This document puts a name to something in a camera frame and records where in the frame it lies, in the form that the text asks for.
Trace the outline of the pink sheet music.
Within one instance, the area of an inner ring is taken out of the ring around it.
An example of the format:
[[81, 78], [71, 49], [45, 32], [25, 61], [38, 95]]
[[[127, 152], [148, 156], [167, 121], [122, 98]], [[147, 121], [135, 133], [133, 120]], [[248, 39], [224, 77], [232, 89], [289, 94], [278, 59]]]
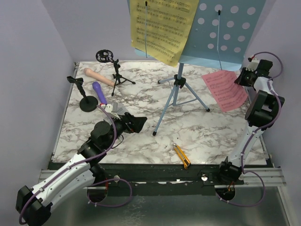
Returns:
[[235, 72], [226, 70], [202, 75], [202, 79], [222, 112], [239, 108], [248, 97], [246, 90], [234, 83], [236, 78]]

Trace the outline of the black round-base mic stand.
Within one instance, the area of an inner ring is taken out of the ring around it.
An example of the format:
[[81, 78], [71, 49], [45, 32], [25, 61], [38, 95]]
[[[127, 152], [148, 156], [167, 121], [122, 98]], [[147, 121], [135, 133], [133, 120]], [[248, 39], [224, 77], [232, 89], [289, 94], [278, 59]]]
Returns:
[[73, 78], [71, 76], [67, 76], [67, 81], [69, 83], [73, 83], [78, 88], [80, 94], [83, 96], [81, 101], [79, 102], [79, 107], [84, 112], [92, 112], [97, 108], [98, 101], [94, 96], [87, 96], [84, 89], [83, 89], [83, 78]]

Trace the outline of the purple microphone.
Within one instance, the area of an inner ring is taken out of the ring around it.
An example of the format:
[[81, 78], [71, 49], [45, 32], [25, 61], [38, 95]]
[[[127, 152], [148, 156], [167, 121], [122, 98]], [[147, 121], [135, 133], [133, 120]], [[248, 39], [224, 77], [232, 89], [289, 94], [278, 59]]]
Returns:
[[97, 96], [98, 96], [98, 98], [100, 100], [100, 103], [106, 105], [107, 104], [107, 100], [106, 100], [106, 98], [105, 98], [105, 96], [104, 96], [104, 94], [102, 92], [101, 85], [98, 82], [94, 81], [92, 83], [92, 88], [95, 91], [95, 93], [97, 94]]

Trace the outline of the yellow sheet music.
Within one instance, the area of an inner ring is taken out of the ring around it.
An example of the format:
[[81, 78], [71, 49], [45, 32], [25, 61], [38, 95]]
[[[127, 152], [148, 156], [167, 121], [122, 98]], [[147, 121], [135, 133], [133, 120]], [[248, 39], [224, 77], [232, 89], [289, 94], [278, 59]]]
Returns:
[[199, 1], [131, 0], [128, 4], [132, 47], [168, 66], [177, 66]]

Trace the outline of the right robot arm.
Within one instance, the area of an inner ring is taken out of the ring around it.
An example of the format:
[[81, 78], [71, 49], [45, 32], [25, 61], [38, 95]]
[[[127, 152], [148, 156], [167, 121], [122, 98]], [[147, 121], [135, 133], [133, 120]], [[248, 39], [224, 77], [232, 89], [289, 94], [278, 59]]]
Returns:
[[269, 76], [273, 63], [255, 57], [248, 60], [249, 65], [242, 69], [234, 83], [253, 88], [256, 95], [245, 114], [246, 126], [243, 135], [231, 154], [221, 162], [216, 173], [217, 181], [223, 185], [239, 179], [253, 145], [275, 123], [285, 102], [274, 90], [273, 79]]

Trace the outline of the beige microphone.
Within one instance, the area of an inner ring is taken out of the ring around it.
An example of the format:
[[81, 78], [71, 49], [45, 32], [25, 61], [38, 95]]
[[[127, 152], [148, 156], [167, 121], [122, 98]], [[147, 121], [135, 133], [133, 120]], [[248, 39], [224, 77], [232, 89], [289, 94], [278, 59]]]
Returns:
[[97, 81], [100, 81], [100, 82], [102, 82], [102, 83], [104, 83], [106, 85], [109, 85], [111, 87], [113, 87], [114, 84], [115, 84], [115, 82], [113, 82], [113, 81], [107, 79], [106, 77], [104, 77], [104, 76], [102, 76], [102, 75], [94, 72], [90, 68], [84, 68], [83, 72], [84, 72], [84, 74], [86, 76], [91, 77], [91, 78], [93, 78], [93, 79], [95, 79]]

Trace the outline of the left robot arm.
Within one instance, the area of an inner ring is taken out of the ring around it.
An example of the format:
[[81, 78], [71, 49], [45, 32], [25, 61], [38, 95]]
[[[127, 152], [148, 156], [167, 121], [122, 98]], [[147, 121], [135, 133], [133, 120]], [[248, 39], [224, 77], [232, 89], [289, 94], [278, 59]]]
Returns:
[[100, 121], [74, 156], [40, 183], [19, 189], [16, 210], [19, 224], [41, 226], [69, 196], [86, 186], [99, 186], [106, 174], [99, 162], [123, 133], [140, 133], [147, 117], [126, 112], [109, 121]]

